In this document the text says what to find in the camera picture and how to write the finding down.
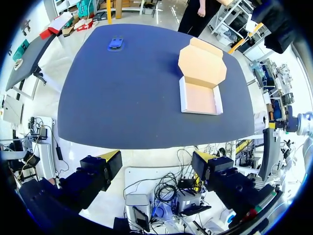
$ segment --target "white device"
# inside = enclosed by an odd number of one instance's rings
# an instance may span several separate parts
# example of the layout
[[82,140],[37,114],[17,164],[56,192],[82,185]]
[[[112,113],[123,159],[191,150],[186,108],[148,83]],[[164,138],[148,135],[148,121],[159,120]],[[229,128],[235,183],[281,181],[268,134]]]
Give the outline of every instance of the white device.
[[151,219],[151,205],[146,194],[127,194],[125,197],[126,215],[131,230],[139,231],[139,227],[136,224],[136,216],[134,213],[134,207],[148,216],[148,221]]
[[33,142],[32,146],[35,155],[40,157],[39,164],[36,165],[38,175],[43,175],[47,180],[55,178],[56,173],[50,144],[38,142],[36,146],[36,143]]
[[10,123],[19,125],[22,118],[23,103],[6,95],[1,100],[2,119]]

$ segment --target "person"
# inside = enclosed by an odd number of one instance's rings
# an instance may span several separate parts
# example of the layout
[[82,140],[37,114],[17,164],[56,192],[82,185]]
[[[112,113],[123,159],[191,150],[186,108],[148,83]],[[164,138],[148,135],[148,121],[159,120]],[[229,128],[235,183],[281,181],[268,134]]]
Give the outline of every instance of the person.
[[189,0],[178,32],[199,37],[220,7],[217,0]]

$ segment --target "box lid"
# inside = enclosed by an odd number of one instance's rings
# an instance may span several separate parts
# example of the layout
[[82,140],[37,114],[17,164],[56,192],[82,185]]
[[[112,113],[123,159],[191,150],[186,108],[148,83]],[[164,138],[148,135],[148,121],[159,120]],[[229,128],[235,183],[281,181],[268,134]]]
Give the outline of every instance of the box lid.
[[180,50],[179,67],[187,83],[214,88],[225,80],[226,65],[223,52],[197,38]]

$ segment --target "open cardboard box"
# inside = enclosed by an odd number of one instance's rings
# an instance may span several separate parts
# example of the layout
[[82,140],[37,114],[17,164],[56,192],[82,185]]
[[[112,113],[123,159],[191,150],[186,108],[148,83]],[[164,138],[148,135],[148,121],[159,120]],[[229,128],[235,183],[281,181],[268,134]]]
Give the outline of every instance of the open cardboard box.
[[184,76],[179,81],[183,113],[219,115],[223,105],[218,84],[225,80],[223,52],[209,43],[192,38],[179,54]]

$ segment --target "cardboard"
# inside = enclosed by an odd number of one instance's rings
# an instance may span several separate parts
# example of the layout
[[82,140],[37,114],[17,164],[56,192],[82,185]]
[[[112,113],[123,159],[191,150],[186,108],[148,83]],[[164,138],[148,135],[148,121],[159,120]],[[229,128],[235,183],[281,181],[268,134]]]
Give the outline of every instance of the cardboard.
[[180,50],[180,105],[183,113],[219,115],[223,113],[219,84],[225,80],[223,52],[197,38]]
[[220,49],[192,38],[190,44],[180,50],[178,65],[187,83],[213,89],[226,77],[227,68],[222,56]]
[[130,7],[140,7],[141,1],[130,1]]
[[68,27],[68,28],[64,28],[62,29],[62,34],[64,37],[67,37],[71,34],[71,32],[74,30],[74,26]]
[[266,108],[267,108],[268,112],[274,112],[272,104],[266,104]]
[[[110,2],[111,8],[113,8],[113,1]],[[100,9],[107,9],[107,3],[104,2],[100,4]]]
[[219,86],[207,88],[179,80],[180,107],[182,113],[220,115],[223,113]]
[[[130,4],[130,1],[129,0],[122,0],[122,8],[123,7],[130,7],[131,4]],[[113,7],[116,8],[116,1],[113,2]]]
[[115,18],[121,19],[122,18],[122,0],[116,0],[113,6],[115,7]]

